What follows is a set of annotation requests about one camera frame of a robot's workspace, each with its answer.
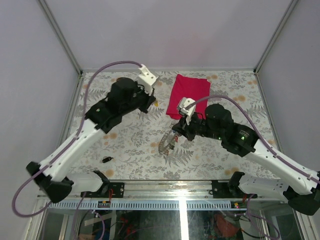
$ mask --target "table surface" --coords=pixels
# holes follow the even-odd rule
[[[84,73],[84,82],[77,102],[70,132],[80,124],[84,93],[93,72]],[[241,171],[260,178],[276,178],[257,163],[227,152],[217,140],[196,136],[189,142],[179,137],[167,156],[160,154],[158,145],[170,125],[177,122],[166,115],[169,98],[177,74],[207,79],[211,95],[225,95],[236,100],[249,114],[262,136],[275,146],[275,140],[263,104],[257,80],[252,71],[159,71],[155,96],[149,113],[135,110],[122,118],[101,140],[90,147],[71,168],[72,173],[100,170],[112,180],[220,180],[229,179]],[[119,77],[137,79],[137,72],[102,72],[89,89],[87,110],[104,98]],[[231,111],[236,123],[248,125],[242,113],[224,99],[209,100]],[[105,157],[113,160],[102,163]]]

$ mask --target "black small object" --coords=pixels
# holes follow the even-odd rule
[[[102,162],[105,164],[105,163],[107,163],[107,162],[110,162],[112,159],[114,159],[114,158],[111,157],[111,156],[107,156],[107,157],[105,157],[104,159],[102,159]]]

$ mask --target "glass panel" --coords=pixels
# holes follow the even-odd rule
[[[280,232],[280,240],[302,240],[293,210],[287,204],[275,201],[252,201],[252,214],[264,217],[268,223],[245,213],[246,206],[232,202],[232,209],[206,210],[205,204],[197,210],[187,210],[187,203],[179,201],[178,210],[96,210],[103,219],[103,240],[252,240],[264,239],[261,232],[276,237],[272,227]],[[71,226],[74,210],[49,209],[45,223],[45,240],[74,240]],[[63,221],[67,224],[63,232]],[[78,240],[98,240],[103,232],[100,218],[92,210],[79,210],[75,219]]]

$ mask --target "metal frame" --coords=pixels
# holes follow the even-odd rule
[[[69,220],[69,215],[68,214],[63,215],[63,220],[62,220],[62,226],[61,226],[61,230],[60,230],[59,240],[65,240],[68,220]]]
[[[68,115],[65,119],[64,125],[63,125],[63,131],[60,135],[59,138],[59,145],[65,141],[70,133],[70,128],[71,128],[71,124],[73,121],[73,117],[74,117],[74,112],[77,106],[77,102],[81,93],[81,87],[83,85],[83,81],[84,81],[84,76],[82,76],[82,73],[84,72],[77,59],[75,58],[72,50],[69,47],[69,44],[67,43],[56,19],[53,16],[52,11],[50,10],[50,7],[48,6],[46,0],[36,0],[40,6],[40,8],[42,9],[44,15],[46,16],[50,26],[52,27],[54,33],[56,34],[62,48],[64,49],[66,55],[68,56],[72,66],[74,67],[75,71],[78,73],[79,75],[79,81],[74,89],[73,95],[72,95],[72,100],[68,109]],[[270,114],[270,108],[268,106],[268,103],[266,101],[266,97],[265,97],[265,93],[263,91],[263,88],[261,86],[261,81],[259,79],[259,71],[261,69],[261,67],[263,66],[266,58],[268,57],[268,54],[270,53],[270,51],[272,50],[278,36],[280,35],[283,27],[285,26],[287,20],[289,19],[290,15],[292,14],[292,12],[294,11],[294,9],[296,8],[296,6],[298,5],[298,3],[300,2],[300,0],[291,0],[288,8],[286,9],[280,23],[278,24],[275,32],[273,33],[268,45],[266,46],[261,58],[259,59],[256,67],[254,68],[254,72],[255,72],[255,76],[256,76],[256,80],[258,82],[258,87],[262,96],[262,100],[263,103],[266,107],[266,113],[269,119],[269,122],[271,124],[271,128],[273,131],[273,135],[275,137],[276,143],[277,143],[277,147],[280,151],[282,151],[282,146],[279,140],[279,135],[277,133],[277,130],[275,128],[274,125],[274,120]],[[168,71],[170,69],[155,69],[155,71]],[[204,68],[204,69],[188,69],[188,71],[218,71],[218,70],[225,70],[225,71],[232,71],[235,69],[215,69],[215,68]],[[135,71],[134,69],[121,69],[119,70],[121,72],[133,72]],[[85,70],[85,72],[95,72],[94,69],[87,69]],[[122,182],[126,182],[126,189],[125,189],[125,196],[124,199],[130,200],[130,201],[142,201],[142,200],[150,200],[150,199],[157,199],[157,200],[163,200],[163,201],[169,201],[169,200],[173,200],[173,199],[177,199],[178,196],[184,196],[187,197],[189,200],[203,200],[203,201],[208,201],[209,197],[212,197],[208,194],[206,194],[205,192],[210,189],[208,188],[209,185],[211,185],[211,183],[209,181],[207,182],[203,182],[203,181],[154,181],[154,184],[157,185],[157,188],[154,189],[153,191],[151,189],[147,189],[148,187],[141,187],[141,185],[144,185],[146,183],[146,181],[122,181]],[[43,195],[39,195],[38,196],[39,200],[36,203],[35,209],[39,210],[41,209],[47,202],[48,200],[46,199],[45,196]],[[259,198],[255,201],[260,201],[260,200],[268,200],[266,198]],[[70,196],[69,200],[73,200],[73,201],[79,201],[80,200],[80,196]],[[43,221],[44,221],[44,216],[46,214],[46,211],[44,211],[43,213],[34,216],[32,218],[32,220],[30,221],[29,224],[29,229],[26,232],[26,236],[25,239],[38,239],[40,231],[39,229],[41,229]],[[301,226],[301,231],[303,233],[303,236],[305,239],[310,239],[310,240],[319,240],[318,235],[316,234],[316,226],[312,220],[312,218],[310,218],[309,216],[306,215],[302,215],[298,212],[295,212],[295,216],[296,219],[298,221],[298,223]],[[113,231],[113,235],[114,235],[114,231],[115,231],[115,226],[112,227],[111,231]]]
[[[73,52],[71,51],[69,44],[67,43],[52,11],[50,10],[50,7],[48,6],[46,0],[36,0],[37,3],[39,4],[41,10],[43,11],[43,14],[47,18],[52,30],[54,31],[56,37],[58,38],[63,50],[65,51],[67,57],[69,58],[74,70],[78,73],[78,75],[81,76],[82,74],[82,69],[75,58]]]
[[[264,64],[268,54],[270,53],[271,49],[273,48],[278,36],[280,35],[282,29],[284,28],[284,26],[287,23],[287,20],[289,19],[289,17],[291,16],[291,14],[293,13],[293,11],[295,10],[297,4],[300,2],[300,0],[291,0],[289,6],[287,7],[286,11],[284,12],[283,17],[281,18],[278,26],[276,27],[268,45],[266,46],[260,60],[258,61],[256,67],[254,68],[254,72],[258,73],[262,67],[262,65]]]

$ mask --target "cable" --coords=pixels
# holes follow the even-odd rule
[[[11,208],[12,208],[12,211],[15,215],[17,215],[18,217],[21,217],[21,218],[29,218],[29,217],[33,217],[35,215],[38,215],[40,213],[42,213],[44,210],[46,210],[49,205],[51,204],[51,201],[44,206],[44,208],[40,209],[39,211],[37,212],[34,212],[34,213],[31,213],[31,214],[23,214],[23,213],[20,213],[18,210],[17,210],[17,206],[16,206],[16,201],[17,201],[17,198],[20,194],[20,192],[22,191],[22,189],[25,188],[26,185],[28,185],[32,180],[34,180],[37,176],[39,176],[41,173],[43,173],[50,165],[52,165],[64,152],[66,152],[70,147],[71,145],[77,140],[79,134],[81,133],[81,130],[84,126],[84,122],[85,122],[85,114],[86,114],[86,108],[87,108],[87,99],[88,99],[88,94],[89,94],[89,88],[90,88],[90,85],[91,83],[93,82],[94,78],[100,73],[102,72],[104,69],[106,68],[109,68],[109,67],[112,67],[112,66],[115,66],[115,65],[119,65],[119,64],[134,64],[134,65],[137,65],[139,68],[142,67],[142,65],[138,62],[135,62],[135,61],[116,61],[116,62],[112,62],[112,63],[109,63],[101,68],[99,68],[93,75],[92,77],[90,78],[89,82],[88,82],[88,85],[87,85],[87,88],[85,90],[85,93],[84,93],[84,98],[83,98],[83,111],[82,111],[82,117],[81,117],[81,122],[80,122],[80,126],[74,136],[74,138],[60,151],[58,152],[58,154],[56,156],[53,157],[53,159],[48,163],[48,165],[44,166],[42,169],[40,169],[37,173],[35,173],[33,176],[31,176],[28,180],[26,180],[19,188],[18,190],[15,192],[13,198],[12,198],[12,202],[11,202]]]
[[[249,212],[249,205],[250,205],[250,201],[251,199],[253,198],[255,194],[251,194],[251,196],[249,197],[248,199],[248,202],[246,204],[246,215],[248,216],[250,222],[251,222],[251,225],[264,237],[267,237],[269,239],[272,239],[272,240],[277,240],[277,239],[280,239],[281,237],[281,234],[280,234],[280,231],[278,230],[278,228],[271,222],[269,221],[268,219],[262,217],[262,216],[258,216],[258,215],[255,215],[255,214],[252,214]],[[259,229],[259,227],[253,222],[253,219],[251,217],[254,217],[254,218],[257,218],[257,219],[261,219],[261,220],[264,220],[267,224],[269,224],[269,226],[273,227],[277,233],[277,237],[273,237],[273,236],[269,236],[267,234],[265,234],[262,230]]]
[[[105,226],[105,220],[103,219],[103,217],[97,213],[96,211],[94,211],[94,213],[100,218],[101,223],[102,223],[102,233],[101,233],[101,237],[98,240],[102,240],[104,238],[105,235],[105,230],[106,230],[106,226]]]
[[[90,213],[90,212],[91,212],[91,210],[87,211],[87,212],[83,215],[83,217],[81,218],[80,223],[79,223],[79,229],[78,229],[78,234],[77,234],[77,235],[80,234],[80,229],[81,229],[82,223],[84,222],[86,216],[87,216],[88,213]]]
[[[250,117],[248,116],[248,114],[245,112],[245,110],[242,109],[242,107],[233,99],[231,99],[230,97],[224,96],[224,95],[210,95],[210,96],[206,96],[203,98],[200,98],[199,100],[191,103],[190,105],[188,105],[185,109],[189,110],[190,108],[192,108],[193,106],[195,106],[198,103],[201,103],[202,101],[208,100],[208,99],[212,99],[212,98],[220,98],[220,99],[226,99],[230,102],[232,102],[245,116],[245,118],[248,120],[248,122],[250,123],[250,125],[253,127],[255,133],[258,135],[259,139],[261,140],[261,142],[263,143],[263,145],[276,157],[278,158],[281,162],[283,162],[285,165],[289,166],[290,168],[292,168],[293,170],[295,170],[296,172],[300,173],[301,175],[307,177],[308,179],[311,179],[312,181],[314,181],[317,184],[320,184],[320,181],[316,178],[314,178],[313,176],[310,176],[309,174],[305,173],[304,171],[300,170],[299,168],[297,168],[296,166],[292,165],[290,162],[287,162],[283,157],[277,155],[276,151],[274,151],[274,149],[269,146],[269,144],[266,142],[266,140],[262,137],[262,135],[260,134],[260,132],[258,131],[256,125],[254,124],[254,122],[250,119]]]
[[[244,234],[248,235],[249,237],[251,237],[251,238],[253,238],[253,239],[264,239],[264,238],[265,238],[264,236],[253,236],[253,235],[247,233],[247,232],[246,232],[245,230],[243,230],[242,228],[241,228],[241,232],[243,232]]]
[[[76,230],[75,230],[75,219],[76,219],[76,217],[78,215],[79,207],[80,207],[82,201],[84,200],[86,194],[87,194],[87,192],[85,191],[83,193],[83,196],[82,196],[81,200],[79,201],[78,205],[76,206],[76,209],[75,209],[75,212],[74,212],[74,215],[73,215],[73,219],[72,219],[71,231],[73,233],[73,238],[75,238],[76,240],[78,239],[78,235],[76,234]]]
[[[111,188],[110,190],[109,190],[109,204],[110,204],[110,206],[111,206],[111,199],[112,199],[112,195],[114,194],[114,190]]]

